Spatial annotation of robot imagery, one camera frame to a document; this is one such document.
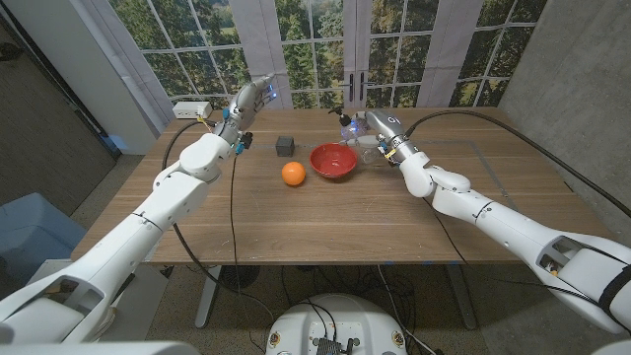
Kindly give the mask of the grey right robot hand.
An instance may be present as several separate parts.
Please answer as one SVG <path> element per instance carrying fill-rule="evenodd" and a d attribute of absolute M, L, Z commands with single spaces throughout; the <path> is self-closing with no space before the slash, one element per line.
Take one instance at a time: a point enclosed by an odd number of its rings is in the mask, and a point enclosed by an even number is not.
<path fill-rule="evenodd" d="M 356 150 L 364 164 L 386 159 L 392 166 L 418 152 L 408 140 L 400 120 L 384 110 L 358 111 L 340 118 L 341 145 Z"/>

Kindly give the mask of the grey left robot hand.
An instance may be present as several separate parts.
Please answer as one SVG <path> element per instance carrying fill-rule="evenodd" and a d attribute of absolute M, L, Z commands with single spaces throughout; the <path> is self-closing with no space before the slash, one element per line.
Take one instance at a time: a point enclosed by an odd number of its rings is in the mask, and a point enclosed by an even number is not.
<path fill-rule="evenodd" d="M 276 98 L 272 87 L 274 73 L 259 77 L 244 85 L 224 110 L 224 118 L 213 133 L 234 145 L 254 122 L 255 116 Z"/>

